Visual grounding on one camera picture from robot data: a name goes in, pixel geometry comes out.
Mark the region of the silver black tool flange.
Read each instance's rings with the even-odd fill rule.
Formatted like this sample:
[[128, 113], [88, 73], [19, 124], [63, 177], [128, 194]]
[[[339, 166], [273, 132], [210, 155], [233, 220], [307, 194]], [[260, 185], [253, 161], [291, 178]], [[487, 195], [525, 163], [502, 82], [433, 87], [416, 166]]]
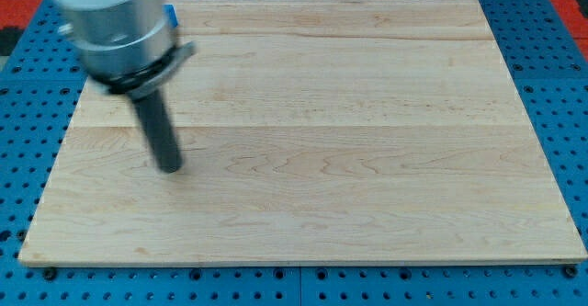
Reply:
[[139, 71], [119, 76], [91, 76], [92, 80], [109, 95], [126, 95], [139, 100], [158, 89], [171, 79], [181, 65], [197, 51], [197, 45], [190, 41], [174, 46], [160, 60]]

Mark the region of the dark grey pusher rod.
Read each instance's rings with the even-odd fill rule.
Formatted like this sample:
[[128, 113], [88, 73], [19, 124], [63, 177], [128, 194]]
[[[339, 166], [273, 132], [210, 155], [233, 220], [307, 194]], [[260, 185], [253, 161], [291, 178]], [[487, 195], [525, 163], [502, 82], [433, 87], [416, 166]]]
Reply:
[[161, 91], [133, 99], [132, 104], [158, 169], [164, 173], [180, 169], [183, 157]]

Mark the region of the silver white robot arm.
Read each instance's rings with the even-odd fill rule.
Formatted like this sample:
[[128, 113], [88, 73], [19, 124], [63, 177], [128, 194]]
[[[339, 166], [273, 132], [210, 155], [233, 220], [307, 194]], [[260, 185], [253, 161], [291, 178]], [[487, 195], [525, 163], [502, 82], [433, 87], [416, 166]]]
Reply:
[[183, 164], [161, 87], [196, 52], [180, 44], [163, 0], [53, 0], [61, 34], [78, 50], [85, 72], [110, 95], [133, 105], [158, 168]]

